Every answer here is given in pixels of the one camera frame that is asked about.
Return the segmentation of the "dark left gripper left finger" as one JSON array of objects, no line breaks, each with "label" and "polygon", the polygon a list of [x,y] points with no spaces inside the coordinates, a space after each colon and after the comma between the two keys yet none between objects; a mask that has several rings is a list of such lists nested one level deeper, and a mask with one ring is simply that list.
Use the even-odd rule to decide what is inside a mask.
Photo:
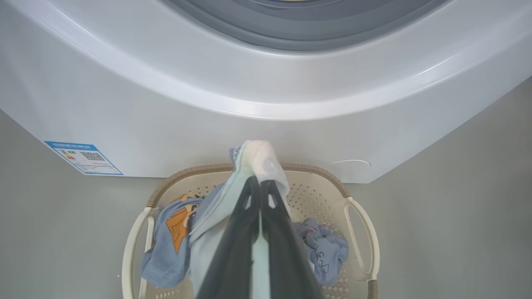
[{"label": "dark left gripper left finger", "polygon": [[259,232],[260,184],[247,179],[197,292],[198,299],[250,299],[252,246]]}]

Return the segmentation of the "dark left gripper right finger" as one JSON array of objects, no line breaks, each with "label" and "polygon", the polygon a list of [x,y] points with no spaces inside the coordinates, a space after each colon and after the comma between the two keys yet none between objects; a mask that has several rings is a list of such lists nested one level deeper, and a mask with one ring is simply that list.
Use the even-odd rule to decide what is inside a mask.
[{"label": "dark left gripper right finger", "polygon": [[268,242],[268,273],[272,299],[322,299],[280,191],[273,180],[260,183],[263,235]]}]

